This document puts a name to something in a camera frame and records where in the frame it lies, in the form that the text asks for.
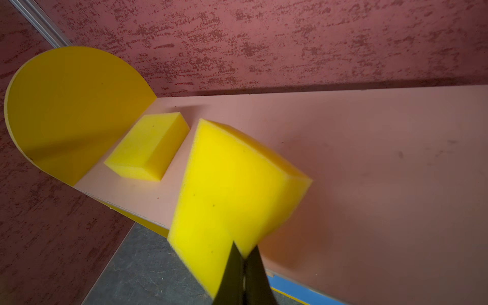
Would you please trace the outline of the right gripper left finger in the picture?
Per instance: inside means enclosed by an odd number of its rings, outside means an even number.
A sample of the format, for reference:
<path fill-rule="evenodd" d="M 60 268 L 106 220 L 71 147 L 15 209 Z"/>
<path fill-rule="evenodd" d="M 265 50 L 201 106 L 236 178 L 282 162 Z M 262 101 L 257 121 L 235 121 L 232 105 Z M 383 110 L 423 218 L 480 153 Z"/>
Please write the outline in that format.
<path fill-rule="evenodd" d="M 244 304 L 244 267 L 244 259 L 237 246 L 233 244 L 213 305 Z"/>

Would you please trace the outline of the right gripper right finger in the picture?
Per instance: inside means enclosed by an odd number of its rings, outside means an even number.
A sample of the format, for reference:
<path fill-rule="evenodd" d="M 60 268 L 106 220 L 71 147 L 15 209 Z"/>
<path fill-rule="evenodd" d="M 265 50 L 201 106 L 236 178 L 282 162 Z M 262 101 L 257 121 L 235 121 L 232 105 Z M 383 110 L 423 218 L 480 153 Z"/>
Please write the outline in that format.
<path fill-rule="evenodd" d="M 244 260 L 243 299 L 243 303 L 247 305 L 278 305 L 258 246 Z"/>

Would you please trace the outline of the bright yellow sponge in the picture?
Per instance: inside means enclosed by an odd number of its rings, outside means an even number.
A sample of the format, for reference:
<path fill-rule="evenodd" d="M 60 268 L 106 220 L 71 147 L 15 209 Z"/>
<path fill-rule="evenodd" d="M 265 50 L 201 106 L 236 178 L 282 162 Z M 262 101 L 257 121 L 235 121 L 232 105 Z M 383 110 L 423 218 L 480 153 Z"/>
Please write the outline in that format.
<path fill-rule="evenodd" d="M 295 211 L 311 178 L 229 125 L 198 122 L 168 240 L 210 297 L 232 246 L 249 256 Z"/>
<path fill-rule="evenodd" d="M 147 114 L 124 136 L 104 164 L 124 178 L 159 182 L 189 131 L 180 112 Z"/>

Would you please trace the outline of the yellow shelf pink blue boards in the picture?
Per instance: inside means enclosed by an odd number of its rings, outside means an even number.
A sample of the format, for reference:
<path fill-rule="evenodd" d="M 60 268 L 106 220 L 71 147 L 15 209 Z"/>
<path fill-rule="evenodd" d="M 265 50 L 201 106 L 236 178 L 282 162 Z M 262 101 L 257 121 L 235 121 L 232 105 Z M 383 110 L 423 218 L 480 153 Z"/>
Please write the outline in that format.
<path fill-rule="evenodd" d="M 163 179 L 104 160 L 146 114 L 191 131 Z M 246 133 L 312 179 L 259 250 L 287 278 L 350 304 L 487 303 L 487 86 L 158 98 L 94 48 L 41 53 L 8 77 L 4 116 L 38 169 L 159 233 L 175 224 L 198 123 Z"/>

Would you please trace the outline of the left aluminium corner post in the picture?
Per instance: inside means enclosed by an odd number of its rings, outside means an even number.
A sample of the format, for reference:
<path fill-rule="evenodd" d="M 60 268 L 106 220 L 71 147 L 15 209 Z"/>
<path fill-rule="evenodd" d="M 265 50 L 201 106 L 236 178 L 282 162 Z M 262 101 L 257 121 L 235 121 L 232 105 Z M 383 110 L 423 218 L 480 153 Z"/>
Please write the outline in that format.
<path fill-rule="evenodd" d="M 70 40 L 37 2 L 34 0 L 10 0 L 10 2 L 53 48 L 72 46 Z"/>

